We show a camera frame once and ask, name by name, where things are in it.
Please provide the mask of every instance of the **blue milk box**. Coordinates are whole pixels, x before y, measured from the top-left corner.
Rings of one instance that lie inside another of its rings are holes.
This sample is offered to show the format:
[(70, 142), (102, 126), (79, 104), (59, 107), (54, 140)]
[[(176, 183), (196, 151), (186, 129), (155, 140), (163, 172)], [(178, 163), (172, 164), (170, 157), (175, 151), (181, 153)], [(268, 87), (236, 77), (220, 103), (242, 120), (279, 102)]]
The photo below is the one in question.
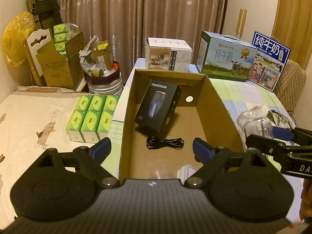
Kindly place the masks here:
[(273, 92), (291, 50), (259, 32), (255, 32), (252, 44), (257, 48), (257, 52), (248, 79)]
[(233, 36), (202, 31), (196, 67), (210, 78), (246, 81), (257, 49)]

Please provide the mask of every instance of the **white product box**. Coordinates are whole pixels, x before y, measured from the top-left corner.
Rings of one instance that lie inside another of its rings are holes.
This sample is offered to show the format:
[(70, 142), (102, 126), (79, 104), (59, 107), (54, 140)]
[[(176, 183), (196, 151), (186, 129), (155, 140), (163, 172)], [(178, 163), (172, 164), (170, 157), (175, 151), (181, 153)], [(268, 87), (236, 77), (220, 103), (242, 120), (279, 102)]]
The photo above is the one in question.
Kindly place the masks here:
[(185, 40), (147, 38), (145, 68), (187, 72), (192, 48)]

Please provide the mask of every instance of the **black product box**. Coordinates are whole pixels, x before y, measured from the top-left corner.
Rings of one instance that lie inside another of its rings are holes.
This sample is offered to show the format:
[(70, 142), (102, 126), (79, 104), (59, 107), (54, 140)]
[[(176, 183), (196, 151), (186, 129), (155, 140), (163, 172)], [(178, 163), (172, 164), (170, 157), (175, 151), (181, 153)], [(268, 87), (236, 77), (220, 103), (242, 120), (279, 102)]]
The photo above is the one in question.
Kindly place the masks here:
[(165, 137), (180, 95), (181, 89), (177, 84), (150, 80), (135, 122), (143, 126), (148, 136)]

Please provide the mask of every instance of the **white wall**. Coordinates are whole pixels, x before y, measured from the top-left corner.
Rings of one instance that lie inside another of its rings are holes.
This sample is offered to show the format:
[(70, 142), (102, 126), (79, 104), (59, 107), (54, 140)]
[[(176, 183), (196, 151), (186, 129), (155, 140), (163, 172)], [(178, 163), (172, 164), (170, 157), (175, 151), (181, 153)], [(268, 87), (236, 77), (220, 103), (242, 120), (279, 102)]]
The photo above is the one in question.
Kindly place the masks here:
[[(9, 22), (26, 10), (26, 0), (0, 0), (0, 40)], [(0, 103), (19, 85), (31, 85), (28, 62), (20, 68), (8, 68), (4, 62), (0, 41)]]
[(255, 31), (271, 36), (277, 3), (278, 0), (228, 0), (222, 33), (236, 35), (240, 9), (245, 9), (247, 10), (247, 18), (241, 39), (252, 42)]
[(312, 130), (312, 54), (305, 69), (307, 80), (294, 110), (297, 126)]

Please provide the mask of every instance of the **curtain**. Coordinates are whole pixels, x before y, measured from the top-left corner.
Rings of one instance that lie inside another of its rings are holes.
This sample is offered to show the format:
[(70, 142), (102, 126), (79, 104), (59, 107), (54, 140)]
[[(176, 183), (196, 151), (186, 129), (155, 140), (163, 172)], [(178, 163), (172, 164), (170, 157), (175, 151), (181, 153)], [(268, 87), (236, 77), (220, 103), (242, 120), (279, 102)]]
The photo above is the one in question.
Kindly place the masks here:
[(109, 40), (123, 83), (137, 58), (145, 56), (147, 37), (184, 39), (197, 58), (202, 30), (220, 32), (226, 0), (58, 0), (64, 22)]
[(58, 0), (63, 22), (83, 31), (85, 44), (91, 36), (109, 40), (114, 60), (119, 62), (123, 83), (141, 50), (137, 31), (142, 31), (143, 0)]

